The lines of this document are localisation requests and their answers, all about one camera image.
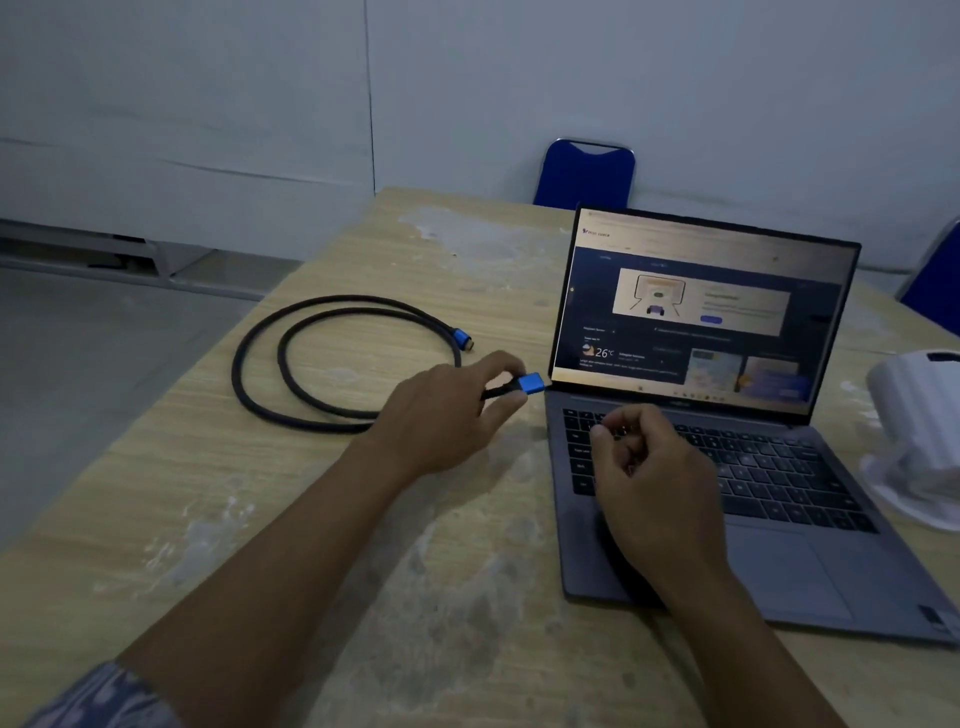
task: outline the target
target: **web browser window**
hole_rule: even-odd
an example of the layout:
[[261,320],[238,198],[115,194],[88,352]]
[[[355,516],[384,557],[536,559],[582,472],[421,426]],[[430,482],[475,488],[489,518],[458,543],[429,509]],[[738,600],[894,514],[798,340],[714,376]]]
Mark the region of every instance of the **web browser window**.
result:
[[552,378],[806,414],[856,249],[581,211]]

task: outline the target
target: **laptop touchpad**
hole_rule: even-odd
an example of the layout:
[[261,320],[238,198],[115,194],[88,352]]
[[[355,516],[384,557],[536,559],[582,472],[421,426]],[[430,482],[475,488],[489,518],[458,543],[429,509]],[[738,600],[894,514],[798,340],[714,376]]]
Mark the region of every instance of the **laptop touchpad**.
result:
[[852,619],[817,554],[796,533],[727,526],[733,571],[762,610]]

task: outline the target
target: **wooden table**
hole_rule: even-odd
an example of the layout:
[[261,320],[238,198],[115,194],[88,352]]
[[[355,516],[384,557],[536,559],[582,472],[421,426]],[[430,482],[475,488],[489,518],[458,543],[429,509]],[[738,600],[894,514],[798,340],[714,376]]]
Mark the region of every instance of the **wooden table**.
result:
[[[111,658],[289,503],[346,444],[268,425],[228,369],[253,322],[304,298],[366,292],[421,306],[546,372],[569,212],[412,190],[303,265],[0,557],[0,725]],[[286,391],[266,335],[246,380]],[[876,445],[864,376],[887,352],[960,341],[866,285],[845,314],[814,423],[848,466]],[[433,334],[335,319],[291,348],[326,400],[376,408],[446,361]],[[290,721],[319,726],[699,726],[682,640],[663,616],[570,604],[560,586],[542,398],[487,452],[391,511],[318,635]],[[892,517],[954,601],[960,539]],[[960,725],[960,654],[837,635],[781,636],[853,726]]]

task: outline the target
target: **gray laptop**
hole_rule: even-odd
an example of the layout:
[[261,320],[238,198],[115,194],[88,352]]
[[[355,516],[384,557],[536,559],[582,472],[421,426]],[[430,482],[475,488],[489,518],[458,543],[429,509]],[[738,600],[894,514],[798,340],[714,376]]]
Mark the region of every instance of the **gray laptop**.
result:
[[767,619],[957,643],[956,608],[810,426],[859,248],[577,210],[546,393],[567,596],[659,603],[606,531],[588,438],[650,401],[716,464],[730,561]]

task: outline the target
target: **human arm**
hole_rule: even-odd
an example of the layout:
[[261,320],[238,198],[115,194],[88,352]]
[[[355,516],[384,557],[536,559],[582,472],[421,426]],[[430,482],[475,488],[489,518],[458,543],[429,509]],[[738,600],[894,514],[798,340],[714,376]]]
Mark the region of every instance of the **human arm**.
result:
[[712,463],[652,404],[613,411],[590,439],[607,526],[677,622],[722,724],[842,728],[730,568]]
[[117,663],[188,728],[270,723],[320,616],[396,496],[482,449],[526,401],[480,396],[523,364],[496,352],[400,383],[371,429],[272,523],[145,632]]

